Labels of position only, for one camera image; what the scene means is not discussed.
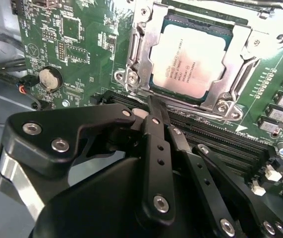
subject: silver screw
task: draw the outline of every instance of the silver screw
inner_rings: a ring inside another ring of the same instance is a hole
[[[159,120],[156,119],[156,118],[152,118],[152,121],[153,121],[155,124],[159,124],[159,123],[160,123]]]
[[[282,227],[282,225],[279,222],[276,222],[276,227],[283,234],[283,227]]]
[[[232,114],[231,114],[231,117],[232,117],[233,119],[238,119],[238,118],[240,118],[240,114],[239,114],[239,113],[232,113]]]
[[[182,132],[178,128],[174,128],[173,130],[175,131],[175,133],[177,135],[181,135],[182,134]]]
[[[283,43],[283,34],[280,34],[280,35],[277,36],[277,41],[278,41],[278,44]]]
[[[68,101],[68,100],[63,100],[62,101],[62,106],[64,106],[64,107],[69,107],[71,104],[70,104],[70,102]]]
[[[123,110],[122,113],[127,117],[131,116],[130,112],[128,112],[126,110]]]
[[[227,111],[227,106],[226,106],[226,104],[219,104],[219,105],[217,106],[217,110],[219,110],[220,113],[226,112],[226,111]]]
[[[116,80],[118,80],[118,81],[122,81],[122,74],[121,74],[121,73],[117,73],[117,74],[115,75],[115,78],[116,78]]]
[[[207,155],[209,153],[209,150],[207,148],[205,148],[204,146],[200,146],[199,148],[204,154]]]
[[[134,75],[131,75],[128,80],[131,84],[135,84],[137,82],[137,78]]]
[[[35,123],[26,123],[22,126],[22,129],[29,135],[39,135],[42,132],[42,128]]]
[[[259,41],[259,40],[255,40],[255,41],[254,41],[254,46],[259,46],[259,44],[260,44],[260,41]]]
[[[148,10],[146,8],[141,9],[141,15],[146,16],[148,13]]]
[[[229,237],[233,237],[235,235],[235,229],[228,220],[221,219],[221,227]]]
[[[272,234],[272,235],[275,235],[275,234],[276,234],[275,229],[273,228],[273,226],[272,226],[269,222],[264,221],[263,224],[264,224],[265,229],[266,229],[270,234]]]
[[[167,213],[169,210],[168,201],[166,201],[166,199],[162,196],[159,195],[155,196],[153,198],[153,204],[155,208],[161,213]]]
[[[52,149],[60,153],[64,153],[69,150],[70,145],[63,139],[55,139],[51,143]]]

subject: green circuit board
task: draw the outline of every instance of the green circuit board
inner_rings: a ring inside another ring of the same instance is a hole
[[[113,74],[126,65],[133,10],[134,4],[126,0],[60,0],[53,8],[21,0],[18,17],[28,74],[37,76],[43,67],[51,66],[60,71],[64,81],[54,93],[40,84],[32,93],[51,102],[54,109],[63,108],[63,101],[71,107],[89,106],[90,96],[107,90],[125,94]],[[239,18],[234,20],[243,23]],[[195,119],[275,145],[283,139],[283,128],[273,136],[260,130],[258,121],[268,105],[275,103],[282,85],[283,49],[262,59],[251,76],[238,100],[244,112],[242,120]]]

